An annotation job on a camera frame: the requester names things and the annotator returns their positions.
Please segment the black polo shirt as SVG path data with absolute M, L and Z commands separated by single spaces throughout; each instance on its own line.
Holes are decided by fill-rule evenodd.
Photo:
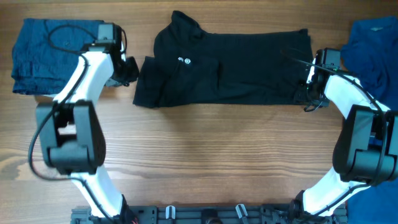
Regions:
M 133 102 L 161 108 L 193 103 L 297 105 L 305 99 L 311 39 L 305 29 L 214 34 L 183 12 L 154 41 Z

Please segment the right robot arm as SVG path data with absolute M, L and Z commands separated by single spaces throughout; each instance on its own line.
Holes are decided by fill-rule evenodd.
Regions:
M 397 112 L 378 102 L 360 80 L 340 67 L 340 51 L 317 51 L 305 86 L 306 112 L 334 103 L 343 127 L 331 169 L 289 205 L 290 221 L 318 222 L 354 194 L 397 178 Z

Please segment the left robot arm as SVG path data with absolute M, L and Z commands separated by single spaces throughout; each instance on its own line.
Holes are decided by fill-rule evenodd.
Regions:
M 54 168 L 59 181 L 73 182 L 90 208 L 86 223 L 138 223 L 124 195 L 114 186 L 104 166 L 106 142 L 95 105 L 106 86 L 128 86 L 138 78 L 134 57 L 126 56 L 125 31 L 114 23 L 100 24 L 98 35 L 75 55 L 79 57 L 73 75 L 51 103 L 36 107 L 37 130 L 29 149 L 33 165 L 35 142 L 40 141 L 43 160 Z

